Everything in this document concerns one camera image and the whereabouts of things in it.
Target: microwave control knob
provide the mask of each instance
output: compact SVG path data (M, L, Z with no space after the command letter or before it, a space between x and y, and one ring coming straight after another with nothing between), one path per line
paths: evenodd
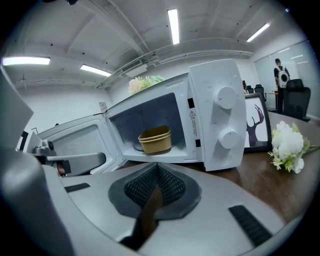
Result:
M219 133L219 141L227 150L232 149L235 145L237 145L238 140L239 134L231 127L227 127Z
M235 105L237 96L234 89L229 86L224 86L215 93L214 101L221 108L229 110Z

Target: flower bouquet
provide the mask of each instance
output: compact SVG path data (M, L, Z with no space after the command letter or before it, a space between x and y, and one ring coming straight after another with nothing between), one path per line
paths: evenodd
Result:
M145 79L142 77L136 77L135 79L129 82L129 93L134 95L144 89L147 89L150 86L154 86L165 79L159 75L156 76L146 76Z
M304 153L311 148L319 146L310 146L310 142L299 132L295 123L292 127L281 121L272 131L272 152L268 154L273 158L272 164L277 170L284 167L289 173L294 171L296 174L304 168L305 163L302 159Z

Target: backpack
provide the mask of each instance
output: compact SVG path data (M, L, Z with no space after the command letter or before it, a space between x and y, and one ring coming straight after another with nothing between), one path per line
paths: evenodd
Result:
M279 73L277 75L279 87L286 88L287 82L289 81L289 76L288 76L288 73L286 72L286 68L280 69L280 67L277 66L276 69L279 71Z

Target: picture frame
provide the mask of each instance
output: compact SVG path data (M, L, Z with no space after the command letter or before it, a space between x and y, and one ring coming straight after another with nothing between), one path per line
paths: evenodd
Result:
M244 153L272 151L271 126L264 96L260 92L244 96L246 109Z

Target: person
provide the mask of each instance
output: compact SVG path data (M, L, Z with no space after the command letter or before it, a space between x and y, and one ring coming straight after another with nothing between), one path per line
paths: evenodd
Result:
M279 69L282 71L283 67L281 66L281 61L280 59L276 58L275 59L275 65L277 67L279 67ZM279 86L279 69L278 68L274 68L274 79L275 79L275 84L276 84L276 88L277 88L277 92L278 92L278 97L277 97L277 110L278 113L281 114L283 111L283 103L284 103L284 88L280 88ZM284 68L284 71L288 74L289 80L290 80L290 74L287 70L287 68Z

